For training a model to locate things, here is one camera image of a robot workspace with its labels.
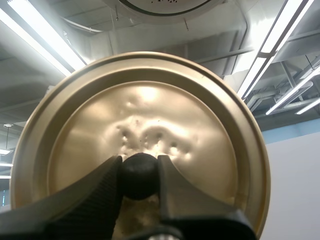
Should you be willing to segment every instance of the ceiling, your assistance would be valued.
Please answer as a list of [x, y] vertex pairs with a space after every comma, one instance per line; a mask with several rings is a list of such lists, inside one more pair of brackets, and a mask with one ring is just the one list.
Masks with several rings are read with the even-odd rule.
[[[151, 23], [150, 19], [127, 14], [116, 0], [30, 2], [54, 23], [55, 30], [65, 36], [87, 62], [131, 51], [169, 53], [203, 65], [237, 91], [250, 67], [245, 59], [254, 53], [257, 41], [264, 39], [259, 39], [263, 34], [257, 26], [260, 23], [270, 26], [284, 0], [221, 0], [216, 7], [175, 19], [172, 24], [158, 18]], [[283, 94], [283, 89], [290, 88], [288, 78], [292, 77], [297, 83], [301, 72], [310, 69], [310, 63], [312, 67], [320, 64], [319, 16], [320, 0], [314, 0], [245, 100], [248, 104], [254, 95], [276, 91], [274, 95], [257, 98], [252, 105], [252, 113], [262, 131], [320, 117], [319, 107], [295, 115], [298, 108], [293, 108], [294, 105], [265, 115]], [[64, 76], [2, 22], [0, 30], [0, 145], [3, 145], [7, 140], [3, 124], [27, 121], [48, 87], [56, 85]], [[291, 104], [320, 96], [320, 79], [314, 78], [312, 82]], [[8, 137], [13, 145], [23, 129], [23, 126], [14, 126]]]

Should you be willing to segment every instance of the pipe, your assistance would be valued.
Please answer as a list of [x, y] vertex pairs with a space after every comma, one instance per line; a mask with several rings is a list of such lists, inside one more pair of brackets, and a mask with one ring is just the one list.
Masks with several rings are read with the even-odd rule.
[[84, 30], [84, 31], [87, 31], [87, 32], [90, 32], [90, 33], [101, 33], [103, 31], [101, 30], [97, 30], [97, 29], [93, 29], [91, 27], [87, 27], [87, 26], [83, 26], [83, 25], [80, 25], [74, 21], [70, 21], [64, 17], [61, 17], [63, 20], [65, 20], [67, 23], [73, 25], [73, 26], [76, 26], [77, 28], [81, 29], [81, 30]]
[[267, 100], [267, 99], [272, 99], [273, 96], [265, 96], [265, 97], [261, 97], [258, 99], [258, 101], [256, 101], [256, 103], [250, 108], [250, 111], [253, 112], [254, 110], [256, 110], [256, 108], [262, 103], [262, 101]]
[[[315, 100], [319, 99], [318, 97], [315, 98], [311, 98], [311, 99], [307, 99], [307, 100], [303, 100], [303, 101], [297, 101], [297, 102], [293, 102], [293, 103], [289, 103], [288, 105], [284, 106], [283, 108], [278, 108], [276, 110], [274, 110], [273, 112], [270, 113], [270, 115], [273, 114], [278, 114], [278, 113], [282, 113], [282, 112], [286, 112], [292, 109], [297, 109], [300, 107], [304, 107], [306, 105], [309, 105], [310, 103], [313, 103]], [[259, 114], [259, 115], [254, 115], [254, 117], [257, 118], [262, 118], [265, 117], [266, 114]]]
[[258, 93], [258, 94], [255, 94], [251, 97], [251, 99], [249, 100], [249, 102], [247, 103], [247, 107], [249, 109], [251, 109], [251, 107], [255, 104], [255, 102], [258, 100], [258, 99], [261, 99], [261, 98], [265, 98], [265, 97], [270, 97], [270, 96], [273, 96], [273, 95], [276, 95], [280, 92], [279, 89], [277, 90], [271, 90], [271, 91], [265, 91], [265, 92], [262, 92], [262, 93]]

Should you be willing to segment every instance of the metal beam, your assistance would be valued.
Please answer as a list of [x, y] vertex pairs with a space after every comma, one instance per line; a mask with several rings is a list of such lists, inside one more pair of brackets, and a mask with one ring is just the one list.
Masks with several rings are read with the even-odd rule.
[[267, 100], [267, 99], [272, 99], [273, 96], [265, 96], [265, 97], [261, 97], [258, 99], [258, 101], [255, 102], [255, 104], [251, 107], [250, 111], [253, 112], [254, 110], [256, 110], [256, 108], [262, 103], [262, 101]]
[[32, 105], [32, 104], [38, 104], [40, 101], [41, 101], [41, 98], [36, 99], [36, 100], [22, 102], [22, 103], [11, 105], [11, 106], [0, 107], [0, 113], [8, 112], [8, 111], [15, 110], [15, 109], [19, 109], [19, 108], [22, 108], [22, 107], [25, 107], [25, 106], [28, 106], [28, 105]]
[[[284, 70], [284, 72], [286, 74], [286, 77], [287, 77], [287, 79], [288, 79], [288, 81], [290, 83], [290, 86], [293, 89], [296, 86], [296, 82], [295, 82], [294, 78], [292, 77], [292, 75], [291, 75], [286, 63], [284, 61], [282, 61], [281, 65], [282, 65], [282, 68], [283, 68], [283, 70]], [[301, 95], [299, 95], [299, 99], [300, 99], [300, 101], [304, 100]]]
[[225, 59], [225, 58], [230, 58], [230, 57], [241, 55], [241, 54], [250, 53], [254, 50], [255, 49], [253, 47], [246, 47], [246, 48], [242, 48], [242, 49], [235, 50], [235, 51], [230, 51], [230, 52], [220, 54], [220, 55], [218, 54], [215, 56], [209, 56], [209, 57], [197, 59], [197, 60], [194, 60], [194, 62], [196, 62], [198, 64], [204, 64], [204, 63], [208, 63], [208, 62], [212, 62], [212, 61], [216, 61], [216, 60], [220, 60], [220, 59]]
[[[296, 36], [291, 36], [287, 39], [286, 43], [294, 42], [294, 41], [297, 41], [300, 39], [309, 38], [309, 37], [312, 37], [315, 35], [320, 35], [320, 30], [309, 31], [306, 33], [298, 34]], [[208, 63], [208, 62], [212, 62], [212, 61], [216, 61], [216, 60], [220, 60], [220, 59], [225, 59], [225, 58], [230, 58], [233, 56], [238, 56], [241, 54], [250, 53], [250, 52], [253, 52], [254, 50], [255, 49], [253, 47], [246, 47], [243, 49], [230, 51], [230, 52], [220, 54], [220, 55], [218, 54], [218, 55], [214, 55], [214, 56], [209, 56], [209, 57], [197, 59], [197, 60], [194, 60], [194, 62], [196, 62], [198, 64], [204, 64], [204, 63]]]
[[302, 33], [302, 34], [298, 34], [298, 35], [295, 35], [295, 36], [290, 36], [287, 39], [286, 42], [290, 43], [290, 42], [297, 41], [297, 40], [300, 40], [300, 39], [309, 38], [309, 37], [312, 37], [312, 36], [315, 36], [315, 35], [320, 35], [320, 30], [308, 31], [308, 32], [305, 32], [305, 33]]

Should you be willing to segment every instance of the fluorescent light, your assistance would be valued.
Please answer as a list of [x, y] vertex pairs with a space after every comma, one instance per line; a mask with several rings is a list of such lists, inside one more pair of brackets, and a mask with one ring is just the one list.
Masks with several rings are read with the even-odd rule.
[[320, 66], [313, 70], [305, 79], [299, 82], [294, 88], [292, 88], [287, 94], [285, 94], [275, 105], [273, 105], [265, 114], [269, 115], [276, 110], [280, 105], [287, 101], [293, 94], [295, 94], [306, 82], [310, 81], [314, 76], [320, 74]]
[[246, 90], [249, 88], [251, 82], [261, 69], [262, 65], [265, 63], [266, 59], [262, 57], [257, 57], [255, 61], [253, 62], [253, 65], [250, 67], [249, 72], [247, 73], [242, 85], [240, 86], [237, 94], [240, 98], [242, 98], [246, 92]]
[[310, 103], [308, 106], [305, 106], [300, 111], [296, 112], [295, 114], [303, 114], [304, 112], [308, 111], [309, 109], [312, 109], [314, 106], [320, 104], [320, 98], [315, 100], [314, 102]]
[[0, 9], [0, 20], [14, 31], [20, 38], [28, 43], [34, 50], [47, 59], [53, 66], [55, 66], [65, 76], [71, 73], [57, 61], [47, 50], [45, 50], [36, 40], [34, 40], [22, 27], [20, 27], [12, 18], [10, 18], [2, 9]]
[[255, 79], [254, 83], [252, 84], [252, 86], [250, 87], [249, 91], [247, 91], [246, 95], [244, 96], [245, 98], [249, 96], [250, 92], [254, 89], [255, 85], [258, 83], [259, 79], [262, 77], [262, 75], [265, 73], [265, 71], [268, 69], [268, 67], [270, 66], [270, 64], [272, 63], [272, 61], [274, 60], [274, 56], [271, 58], [267, 58], [266, 61], [266, 65], [264, 66], [264, 68], [262, 69], [262, 71], [260, 72], [260, 74], [258, 75], [258, 77]]
[[13, 164], [11, 164], [11, 163], [1, 163], [0, 162], [0, 167], [12, 167], [13, 166]]
[[261, 51], [263, 53], [270, 53], [273, 50], [280, 36], [282, 35], [284, 30], [288, 26], [289, 22], [293, 18], [294, 14], [298, 10], [299, 6], [307, 2], [304, 8], [302, 9], [302, 11], [300, 12], [299, 16], [295, 19], [294, 23], [286, 33], [281, 44], [277, 47], [277, 50], [279, 50], [287, 41], [288, 37], [296, 28], [297, 24], [300, 22], [301, 18], [305, 15], [306, 11], [309, 9], [313, 1], [314, 0], [309, 0], [309, 1], [308, 0], [288, 0], [279, 18], [277, 19], [275, 25], [273, 26], [273, 29], [271, 30], [269, 36], [267, 37]]
[[11, 153], [11, 150], [0, 149], [0, 155], [7, 155], [9, 153]]
[[[267, 56], [265, 58], [267, 64], [263, 67], [261, 70], [263, 63], [262, 60], [260, 62], [256, 63], [256, 61], [259, 59], [259, 57], [256, 58], [255, 62], [253, 63], [252, 67], [249, 69], [249, 72], [247, 76], [245, 77], [239, 91], [238, 95], [242, 98], [246, 98], [249, 93], [252, 91], [254, 86], [257, 84], [259, 79], [262, 77], [263, 73], [267, 70], [269, 65], [272, 63], [272, 60], [277, 55], [277, 52], [280, 50], [280, 48], [285, 44], [288, 37], [291, 35], [301, 18], [305, 15], [306, 11], [309, 9], [310, 5], [313, 3], [314, 0], [288, 0], [283, 7], [282, 11], [279, 13], [278, 18], [276, 22], [274, 23], [274, 26], [269, 32], [269, 35], [267, 36], [265, 42], [263, 43], [260, 53], [270, 54], [272, 51], [275, 50], [275, 54], [270, 57]], [[298, 11], [299, 7], [302, 7], [300, 13], [298, 16], [296, 16], [294, 22], [291, 24], [291, 20], [293, 19], [295, 13]], [[286, 28], [288, 25], [291, 24], [289, 29], [286, 31]], [[282, 34], [285, 33], [285, 36], [282, 38], [281, 42], [279, 40], [282, 37]]]
[[16, 11], [72, 68], [79, 70], [84, 62], [27, 0], [11, 0], [10, 7]]

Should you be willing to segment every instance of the cable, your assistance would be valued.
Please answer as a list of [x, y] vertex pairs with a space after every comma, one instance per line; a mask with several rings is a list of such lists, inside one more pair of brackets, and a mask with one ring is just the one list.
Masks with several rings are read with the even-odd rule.
[[313, 70], [315, 70], [315, 68], [312, 66], [311, 62], [309, 61], [308, 56], [307, 56], [307, 55], [305, 55], [305, 57], [306, 57], [306, 59], [308, 60], [308, 62], [309, 62], [309, 64], [310, 64], [311, 68], [312, 68]]
[[5, 149], [8, 149], [8, 136], [9, 136], [9, 127], [8, 127], [8, 131], [6, 133], [6, 144], [5, 144]]

